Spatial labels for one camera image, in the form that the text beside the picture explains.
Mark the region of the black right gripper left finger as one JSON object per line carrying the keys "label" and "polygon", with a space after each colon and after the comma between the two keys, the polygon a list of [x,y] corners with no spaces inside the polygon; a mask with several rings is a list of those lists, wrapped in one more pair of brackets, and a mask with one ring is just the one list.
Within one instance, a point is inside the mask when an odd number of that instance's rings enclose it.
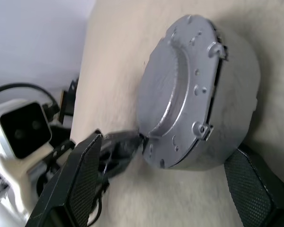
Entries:
{"label": "black right gripper left finger", "polygon": [[70,152],[43,190],[28,227],[87,227],[98,180],[102,134],[93,133]]}

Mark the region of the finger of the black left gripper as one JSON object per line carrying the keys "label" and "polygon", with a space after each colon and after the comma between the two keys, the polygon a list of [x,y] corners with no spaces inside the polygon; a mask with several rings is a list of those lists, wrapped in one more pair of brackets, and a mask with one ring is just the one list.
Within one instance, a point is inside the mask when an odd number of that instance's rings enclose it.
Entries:
{"label": "finger of the black left gripper", "polygon": [[115,131],[103,137],[101,151],[114,148],[117,144],[133,144],[139,147],[142,144],[142,136],[138,131]]}
{"label": "finger of the black left gripper", "polygon": [[104,140],[99,157],[99,179],[106,181],[124,172],[143,143],[143,139]]}

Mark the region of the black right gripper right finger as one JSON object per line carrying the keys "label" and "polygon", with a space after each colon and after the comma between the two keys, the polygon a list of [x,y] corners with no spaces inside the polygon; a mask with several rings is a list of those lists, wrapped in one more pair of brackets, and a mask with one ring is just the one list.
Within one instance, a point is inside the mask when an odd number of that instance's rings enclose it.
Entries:
{"label": "black right gripper right finger", "polygon": [[244,227],[284,227],[284,182],[257,152],[241,144],[224,169]]}

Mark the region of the grey round motor lid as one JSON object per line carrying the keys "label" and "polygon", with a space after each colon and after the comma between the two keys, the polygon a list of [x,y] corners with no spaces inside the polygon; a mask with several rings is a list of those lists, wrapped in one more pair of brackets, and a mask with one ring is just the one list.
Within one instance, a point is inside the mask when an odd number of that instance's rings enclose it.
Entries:
{"label": "grey round motor lid", "polygon": [[204,142],[218,66],[225,51],[214,24],[186,15],[166,31],[150,54],[137,101],[140,133],[148,138],[145,160],[175,167]]}

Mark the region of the black table frame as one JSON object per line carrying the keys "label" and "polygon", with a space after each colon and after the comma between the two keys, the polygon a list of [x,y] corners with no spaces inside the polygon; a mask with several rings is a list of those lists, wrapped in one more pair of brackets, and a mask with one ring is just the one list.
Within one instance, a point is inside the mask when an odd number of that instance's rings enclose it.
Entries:
{"label": "black table frame", "polygon": [[70,83],[68,90],[64,90],[62,92],[60,112],[58,115],[58,121],[61,124],[63,124],[65,116],[73,117],[78,81],[79,81],[79,78],[76,78],[75,80],[73,80]]}

